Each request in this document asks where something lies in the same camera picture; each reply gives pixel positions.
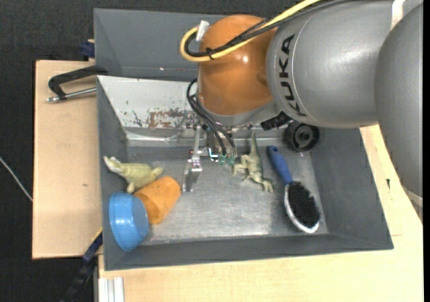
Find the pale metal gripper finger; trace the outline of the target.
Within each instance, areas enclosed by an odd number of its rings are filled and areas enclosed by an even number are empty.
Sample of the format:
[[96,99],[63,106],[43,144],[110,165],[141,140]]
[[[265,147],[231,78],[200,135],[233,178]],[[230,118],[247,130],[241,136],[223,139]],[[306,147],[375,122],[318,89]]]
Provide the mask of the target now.
[[182,191],[193,191],[193,185],[197,183],[200,174],[203,172],[202,163],[199,157],[192,156],[185,165],[183,171]]

